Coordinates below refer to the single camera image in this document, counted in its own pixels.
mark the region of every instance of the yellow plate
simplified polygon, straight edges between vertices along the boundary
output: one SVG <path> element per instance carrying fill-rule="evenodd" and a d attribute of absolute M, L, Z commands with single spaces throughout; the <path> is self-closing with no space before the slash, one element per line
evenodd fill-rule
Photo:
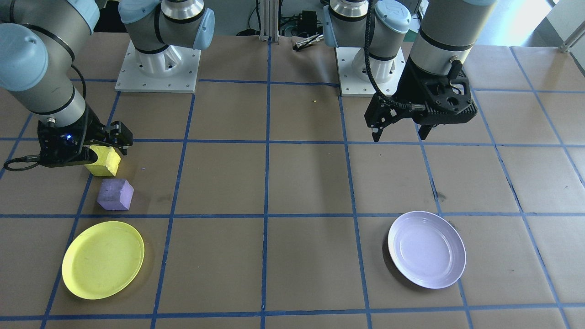
<path fill-rule="evenodd" d="M 135 228 L 103 222 L 83 231 L 67 248 L 63 281 L 81 298 L 106 298 L 130 284 L 143 259 L 144 241 Z"/>

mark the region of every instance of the metal post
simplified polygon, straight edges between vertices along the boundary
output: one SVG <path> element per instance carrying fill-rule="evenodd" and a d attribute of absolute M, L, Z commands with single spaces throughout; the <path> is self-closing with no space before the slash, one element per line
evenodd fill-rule
<path fill-rule="evenodd" d="M 585 21 L 579 25 L 579 27 L 571 33 L 571 35 L 563 42 L 560 46 L 560 52 L 568 53 L 570 48 L 573 47 L 582 37 L 585 35 Z"/>
<path fill-rule="evenodd" d="M 278 42 L 278 0 L 260 2 L 260 40 Z"/>

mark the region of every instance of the light blue joint cap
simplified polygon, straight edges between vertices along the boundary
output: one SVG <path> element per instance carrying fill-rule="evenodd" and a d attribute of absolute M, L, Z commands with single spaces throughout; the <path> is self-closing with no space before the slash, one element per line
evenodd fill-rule
<path fill-rule="evenodd" d="M 146 17 L 160 4 L 160 0 L 121 0 L 118 12 L 122 23 L 131 24 Z"/>
<path fill-rule="evenodd" d="M 470 5 L 474 6 L 489 6 L 495 3 L 498 0 L 463 0 L 463 2 L 467 2 Z"/>
<path fill-rule="evenodd" d="M 207 8 L 199 24 L 197 35 L 195 36 L 195 42 L 193 43 L 193 49 L 205 50 L 211 44 L 211 40 L 214 38 L 215 31 L 215 13 L 213 10 Z"/>
<path fill-rule="evenodd" d="M 323 37 L 325 44 L 329 47 L 338 48 L 337 39 L 335 39 L 335 31 L 333 31 L 333 24 L 331 23 L 331 15 L 329 13 L 329 6 L 323 7 Z"/>
<path fill-rule="evenodd" d="M 389 29 L 405 34 L 410 26 L 410 11 L 401 3 L 395 0 L 379 0 L 374 7 L 376 16 Z"/>
<path fill-rule="evenodd" d="M 93 33 L 99 20 L 99 8 L 95 0 L 67 0 L 67 2 L 85 19 L 87 26 Z"/>
<path fill-rule="evenodd" d="M 24 91 L 36 86 L 49 66 L 41 38 L 22 25 L 0 24 L 0 87 Z"/>

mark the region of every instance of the yellow block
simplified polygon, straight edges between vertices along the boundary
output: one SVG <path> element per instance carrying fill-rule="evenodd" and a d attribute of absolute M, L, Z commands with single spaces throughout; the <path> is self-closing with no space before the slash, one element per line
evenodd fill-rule
<path fill-rule="evenodd" d="M 85 165 L 91 174 L 101 177 L 116 177 L 121 160 L 116 150 L 111 146 L 99 145 L 90 145 L 90 149 L 98 155 L 96 162 Z"/>

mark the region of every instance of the plate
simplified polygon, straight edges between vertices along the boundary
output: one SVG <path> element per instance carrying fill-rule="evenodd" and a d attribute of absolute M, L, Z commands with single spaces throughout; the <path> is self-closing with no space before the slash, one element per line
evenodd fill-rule
<path fill-rule="evenodd" d="M 388 249 L 406 278 L 430 289 L 457 282 L 467 261 L 457 231 L 443 218 L 426 211 L 398 217 L 388 233 Z"/>
<path fill-rule="evenodd" d="M 124 289 L 144 260 L 144 241 L 124 222 L 94 225 L 73 240 L 63 258 L 63 281 L 74 295 L 102 299 Z"/>

